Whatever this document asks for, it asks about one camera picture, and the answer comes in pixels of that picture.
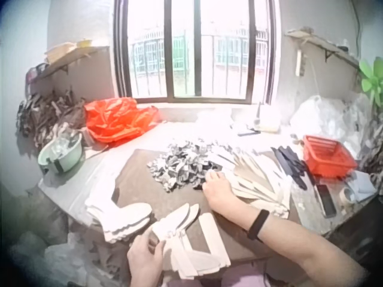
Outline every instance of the phone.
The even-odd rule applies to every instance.
[[[327,186],[324,184],[318,184],[317,188],[314,188],[314,190],[318,194],[318,196],[316,195],[316,198],[319,201],[324,217],[334,217],[336,215],[336,208]]]

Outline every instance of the cutting mat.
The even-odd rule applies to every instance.
[[[177,209],[185,203],[199,203],[200,212],[212,212],[202,191],[194,190],[191,186],[166,193],[162,185],[156,182],[147,167],[147,163],[160,155],[160,152],[137,149],[122,169],[116,179],[114,201],[118,207],[132,203],[145,202],[153,208],[157,220]],[[223,243],[232,261],[246,261],[266,258],[274,253],[264,244],[247,238],[246,233],[237,225],[222,216],[212,212],[217,222]],[[291,203],[290,220],[297,219],[297,211]],[[209,252],[199,221],[196,220],[187,229],[187,235],[194,250]]]

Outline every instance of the red basket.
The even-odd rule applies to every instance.
[[[357,167],[351,154],[340,142],[317,136],[305,136],[303,141],[303,158],[313,175],[343,177]]]

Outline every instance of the tape roll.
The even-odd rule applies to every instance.
[[[344,206],[353,205],[356,202],[354,192],[348,187],[342,189],[341,193],[339,194],[339,197],[341,198],[341,202]]]

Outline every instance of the right hand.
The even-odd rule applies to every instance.
[[[162,273],[162,256],[165,241],[160,242],[154,254],[149,251],[149,234],[153,226],[143,235],[137,235],[127,253],[132,274],[131,287],[155,287]]]
[[[230,182],[223,172],[215,171],[209,171],[205,179],[206,182],[202,185],[202,189],[210,208],[225,216],[228,207],[238,200],[232,191]]]

